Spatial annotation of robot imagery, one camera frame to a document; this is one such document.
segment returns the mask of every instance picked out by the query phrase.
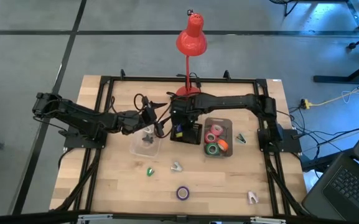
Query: lamp base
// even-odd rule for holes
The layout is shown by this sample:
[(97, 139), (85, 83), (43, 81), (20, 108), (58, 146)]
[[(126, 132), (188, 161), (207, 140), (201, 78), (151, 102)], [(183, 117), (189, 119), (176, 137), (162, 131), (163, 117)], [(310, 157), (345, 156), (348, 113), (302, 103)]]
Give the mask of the lamp base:
[(186, 90), (186, 86), (182, 86), (177, 90), (178, 96), (189, 96), (194, 93), (200, 93), (200, 89), (197, 87), (190, 87), (188, 90)]

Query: plastic container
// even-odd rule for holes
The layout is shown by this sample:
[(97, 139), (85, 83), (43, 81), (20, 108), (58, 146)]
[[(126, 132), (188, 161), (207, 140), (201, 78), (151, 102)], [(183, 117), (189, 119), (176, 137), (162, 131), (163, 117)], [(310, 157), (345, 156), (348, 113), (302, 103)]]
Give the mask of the plastic container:
[(154, 125), (150, 125), (133, 134), (129, 151), (137, 156), (156, 157), (161, 139), (154, 134)]
[[(204, 154), (208, 157), (214, 158), (230, 157), (233, 154), (232, 136), (233, 131), (231, 120), (222, 118), (207, 118), (204, 124), (204, 136), (202, 137), (202, 141), (204, 141)], [(217, 147), (218, 151), (215, 152), (215, 148), (211, 149), (210, 147), (212, 146)]]

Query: purple tape roll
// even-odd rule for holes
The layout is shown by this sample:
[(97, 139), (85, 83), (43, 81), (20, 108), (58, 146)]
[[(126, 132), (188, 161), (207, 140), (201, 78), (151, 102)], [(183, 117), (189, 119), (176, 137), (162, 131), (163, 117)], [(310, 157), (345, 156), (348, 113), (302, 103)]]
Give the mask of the purple tape roll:
[(190, 192), (187, 187), (181, 186), (177, 190), (177, 198), (179, 200), (186, 200), (189, 198)]

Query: green tape roll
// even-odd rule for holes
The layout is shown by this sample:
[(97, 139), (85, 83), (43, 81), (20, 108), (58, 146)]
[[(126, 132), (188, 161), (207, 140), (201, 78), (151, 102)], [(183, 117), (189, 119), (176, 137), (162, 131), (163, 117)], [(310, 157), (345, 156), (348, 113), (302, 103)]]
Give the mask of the green tape roll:
[(205, 151), (211, 156), (219, 155), (219, 147), (216, 143), (208, 143)]

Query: laptop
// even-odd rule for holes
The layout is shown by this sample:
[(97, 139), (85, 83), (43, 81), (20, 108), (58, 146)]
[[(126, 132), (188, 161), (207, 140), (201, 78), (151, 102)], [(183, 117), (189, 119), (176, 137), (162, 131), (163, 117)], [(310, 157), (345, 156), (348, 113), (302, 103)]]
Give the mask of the laptop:
[(331, 163), (302, 205), (319, 218), (359, 222), (359, 141)]

